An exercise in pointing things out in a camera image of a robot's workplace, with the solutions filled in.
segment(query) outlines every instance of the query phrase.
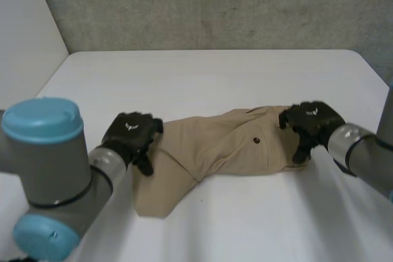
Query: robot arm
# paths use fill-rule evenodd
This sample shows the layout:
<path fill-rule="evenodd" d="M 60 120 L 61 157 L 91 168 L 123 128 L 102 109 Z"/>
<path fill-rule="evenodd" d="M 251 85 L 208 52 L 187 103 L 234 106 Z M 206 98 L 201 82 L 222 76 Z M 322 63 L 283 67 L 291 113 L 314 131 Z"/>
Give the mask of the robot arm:
<path fill-rule="evenodd" d="M 151 115 L 119 114 L 88 154 L 84 124 L 71 101 L 30 99 L 1 118 L 0 171 L 20 177 L 29 203 L 13 232 L 31 257 L 21 261 L 67 258 L 119 188 L 129 163 L 153 173 L 146 151 L 163 132 L 162 121 Z"/>
<path fill-rule="evenodd" d="M 376 134 L 345 124 L 330 136 L 328 151 L 358 178 L 393 202 L 393 90 Z"/>
<path fill-rule="evenodd" d="M 340 169 L 373 187 L 393 202 L 393 90 L 389 90 L 376 134 L 345 123 L 323 102 L 304 102 L 280 114 L 280 126 L 289 124 L 300 136 L 294 155 L 304 160 L 322 144 Z"/>

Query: white wall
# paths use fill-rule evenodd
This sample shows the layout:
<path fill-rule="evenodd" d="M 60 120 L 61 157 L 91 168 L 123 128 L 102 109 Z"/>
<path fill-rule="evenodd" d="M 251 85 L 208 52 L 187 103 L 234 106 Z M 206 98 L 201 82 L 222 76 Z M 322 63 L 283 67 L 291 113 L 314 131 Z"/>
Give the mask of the white wall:
<path fill-rule="evenodd" d="M 34 97 L 67 56 L 45 0 L 0 0 L 0 109 Z"/>

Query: folded clothing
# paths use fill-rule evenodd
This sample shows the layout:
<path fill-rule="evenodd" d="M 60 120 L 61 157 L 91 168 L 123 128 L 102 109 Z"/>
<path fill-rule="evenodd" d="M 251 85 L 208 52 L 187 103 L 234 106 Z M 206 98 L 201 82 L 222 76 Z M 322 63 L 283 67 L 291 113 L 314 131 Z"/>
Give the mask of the folded clothing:
<path fill-rule="evenodd" d="M 279 128 L 287 106 L 235 109 L 214 117 L 164 123 L 148 157 L 154 174 L 133 168 L 134 206 L 141 216 L 166 217 L 176 204 L 211 174 L 265 175 L 302 170 L 293 164 L 299 136 Z"/>

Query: gray robot arm segment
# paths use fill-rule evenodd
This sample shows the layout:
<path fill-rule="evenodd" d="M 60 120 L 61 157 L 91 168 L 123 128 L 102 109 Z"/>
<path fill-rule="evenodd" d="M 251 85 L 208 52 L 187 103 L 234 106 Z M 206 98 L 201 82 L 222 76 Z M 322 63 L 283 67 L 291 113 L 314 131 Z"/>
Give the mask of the gray robot arm segment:
<path fill-rule="evenodd" d="M 384 106 L 377 134 L 346 124 L 330 136 L 328 151 L 353 174 L 393 201 L 393 91 Z"/>

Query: beige fabric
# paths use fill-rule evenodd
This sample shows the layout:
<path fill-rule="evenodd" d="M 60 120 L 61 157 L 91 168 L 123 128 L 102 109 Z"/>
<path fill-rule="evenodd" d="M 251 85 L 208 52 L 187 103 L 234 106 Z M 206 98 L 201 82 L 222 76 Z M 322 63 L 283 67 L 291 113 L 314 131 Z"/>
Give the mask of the beige fabric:
<path fill-rule="evenodd" d="M 149 150 L 154 175 L 145 177 L 133 168 L 138 214 L 167 216 L 191 188 L 213 173 L 264 175 L 304 168 L 306 163 L 292 164 L 298 135 L 279 129 L 278 115 L 286 108 L 236 109 L 165 123 L 164 133 Z"/>

